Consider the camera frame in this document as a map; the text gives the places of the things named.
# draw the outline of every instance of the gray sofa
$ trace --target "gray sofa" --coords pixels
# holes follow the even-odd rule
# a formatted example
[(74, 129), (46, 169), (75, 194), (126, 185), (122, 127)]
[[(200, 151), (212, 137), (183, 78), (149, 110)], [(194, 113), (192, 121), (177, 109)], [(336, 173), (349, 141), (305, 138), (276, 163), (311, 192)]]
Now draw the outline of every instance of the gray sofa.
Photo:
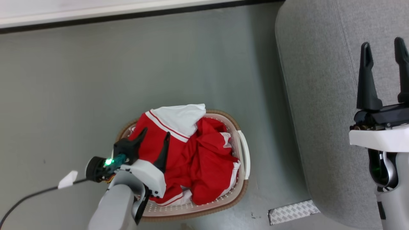
[(364, 148), (349, 145), (360, 46), (368, 41), (384, 105), (397, 103), (393, 40), (409, 43), (407, 0), (287, 0), (276, 39), (309, 192), (327, 217), (381, 229)]

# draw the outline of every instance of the basket rim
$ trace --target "basket rim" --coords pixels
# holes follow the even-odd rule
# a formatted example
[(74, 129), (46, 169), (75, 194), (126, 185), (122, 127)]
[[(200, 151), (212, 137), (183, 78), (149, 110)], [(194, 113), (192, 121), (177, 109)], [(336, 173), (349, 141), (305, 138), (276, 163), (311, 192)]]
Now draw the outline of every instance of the basket rim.
[[(215, 109), (207, 109), (206, 110), (207, 114), (219, 114), (222, 115), (224, 117), (226, 117), (236, 128), (237, 131), (240, 130), (240, 126), (238, 125), (238, 123), (235, 121), (235, 119), (230, 116), (228, 113), (223, 112), (221, 110), (215, 110)], [(117, 138), (116, 138), (116, 142), (121, 139), (122, 135), (128, 130), (128, 128), (134, 124), (136, 124), (138, 121), (137, 119), (132, 120), (131, 122), (128, 122), (123, 129), (121, 129), (121, 131), (118, 133)], [(177, 215), (171, 215), (171, 216), (142, 216), (142, 221), (143, 222), (162, 222), (162, 221), (174, 221), (174, 220), (182, 220), (182, 219), (189, 219), (189, 218), (194, 218), (194, 217), (199, 217), (199, 216), (204, 216), (204, 215), (208, 215), (208, 214), (212, 214), (215, 212), (220, 212), (223, 211), (225, 209), (231, 208), (234, 205), (236, 205), (245, 195), (246, 191), (247, 191), (247, 187), (248, 187), (248, 180), (243, 180), (243, 186), (241, 187), (240, 193), (238, 194), (238, 196), (232, 200), (231, 202), (224, 204), (224, 205), (220, 205), (218, 207), (214, 207), (214, 208), (210, 208), (207, 210), (203, 210), (203, 211), (197, 211), (197, 212), (193, 212), (193, 213), (189, 213), (189, 214), (177, 214)]]

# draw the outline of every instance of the basket handle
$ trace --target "basket handle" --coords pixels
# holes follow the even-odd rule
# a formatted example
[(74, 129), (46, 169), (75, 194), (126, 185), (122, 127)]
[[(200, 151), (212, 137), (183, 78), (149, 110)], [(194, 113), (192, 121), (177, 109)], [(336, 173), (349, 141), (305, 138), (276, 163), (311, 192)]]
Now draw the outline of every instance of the basket handle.
[(245, 176), (244, 179), (248, 180), (250, 176), (250, 151), (249, 151), (249, 146), (247, 145), (246, 137), (244, 136), (243, 132), (241, 130), (238, 130), (238, 136), (240, 137), (241, 145), (243, 146), (244, 149), (244, 159), (246, 162), (245, 166)]

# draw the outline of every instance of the white cable tag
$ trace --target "white cable tag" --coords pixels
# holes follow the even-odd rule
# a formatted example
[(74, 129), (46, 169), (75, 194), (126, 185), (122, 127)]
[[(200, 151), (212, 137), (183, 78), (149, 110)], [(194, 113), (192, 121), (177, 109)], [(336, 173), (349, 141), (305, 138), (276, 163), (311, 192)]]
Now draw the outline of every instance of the white cable tag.
[(58, 184), (58, 189), (62, 189), (65, 187), (72, 186), (76, 177), (78, 175), (78, 171), (72, 170), (68, 175), (66, 175)]

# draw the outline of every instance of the robotic arm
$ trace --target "robotic arm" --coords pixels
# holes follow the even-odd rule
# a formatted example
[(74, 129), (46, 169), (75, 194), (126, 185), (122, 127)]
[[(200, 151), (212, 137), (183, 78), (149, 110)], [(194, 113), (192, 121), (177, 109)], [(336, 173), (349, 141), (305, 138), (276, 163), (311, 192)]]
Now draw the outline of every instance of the robotic arm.
[(399, 104), (383, 106), (372, 76), (369, 43), (361, 47), (355, 124), (352, 145), (365, 147), (369, 170), (377, 188), (378, 209), (384, 230), (409, 229), (409, 55), (402, 38), (395, 39), (400, 71)]
[(133, 141), (123, 138), (116, 142), (112, 158), (93, 157), (88, 163), (87, 178), (98, 183), (112, 180), (88, 230), (136, 230), (149, 196), (163, 197), (170, 133), (164, 139), (158, 159), (152, 164), (138, 156), (146, 132), (147, 128)]

